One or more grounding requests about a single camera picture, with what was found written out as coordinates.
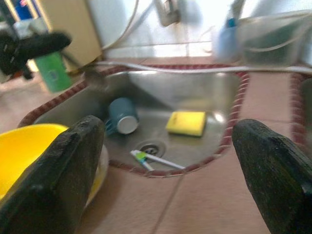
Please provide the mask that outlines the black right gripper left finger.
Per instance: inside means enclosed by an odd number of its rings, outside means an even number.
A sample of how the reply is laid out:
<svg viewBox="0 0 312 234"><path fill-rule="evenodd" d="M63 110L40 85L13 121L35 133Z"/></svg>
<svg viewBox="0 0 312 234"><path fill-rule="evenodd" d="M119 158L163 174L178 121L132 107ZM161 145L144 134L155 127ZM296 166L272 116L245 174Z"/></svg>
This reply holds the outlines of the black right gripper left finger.
<svg viewBox="0 0 312 234"><path fill-rule="evenodd" d="M0 202L3 234L73 234L96 179L104 124L86 116L59 134Z"/></svg>

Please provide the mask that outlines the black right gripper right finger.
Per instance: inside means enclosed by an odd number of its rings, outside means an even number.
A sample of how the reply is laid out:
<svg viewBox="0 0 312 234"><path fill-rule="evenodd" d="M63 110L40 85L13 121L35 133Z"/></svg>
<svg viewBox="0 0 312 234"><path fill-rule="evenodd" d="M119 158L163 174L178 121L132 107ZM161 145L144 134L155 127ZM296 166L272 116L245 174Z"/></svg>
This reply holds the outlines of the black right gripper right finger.
<svg viewBox="0 0 312 234"><path fill-rule="evenodd" d="M255 119L237 122L232 141L248 190L272 234L312 232L312 160Z"/></svg>

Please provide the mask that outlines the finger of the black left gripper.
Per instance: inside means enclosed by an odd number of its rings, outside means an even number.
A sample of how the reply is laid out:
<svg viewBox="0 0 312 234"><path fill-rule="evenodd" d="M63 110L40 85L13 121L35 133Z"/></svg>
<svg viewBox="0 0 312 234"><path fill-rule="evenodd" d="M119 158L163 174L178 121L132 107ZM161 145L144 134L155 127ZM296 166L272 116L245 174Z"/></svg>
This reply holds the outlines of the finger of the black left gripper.
<svg viewBox="0 0 312 234"><path fill-rule="evenodd" d="M58 52L71 44L69 36L62 32L36 35L25 40L25 56L28 59Z"/></svg>

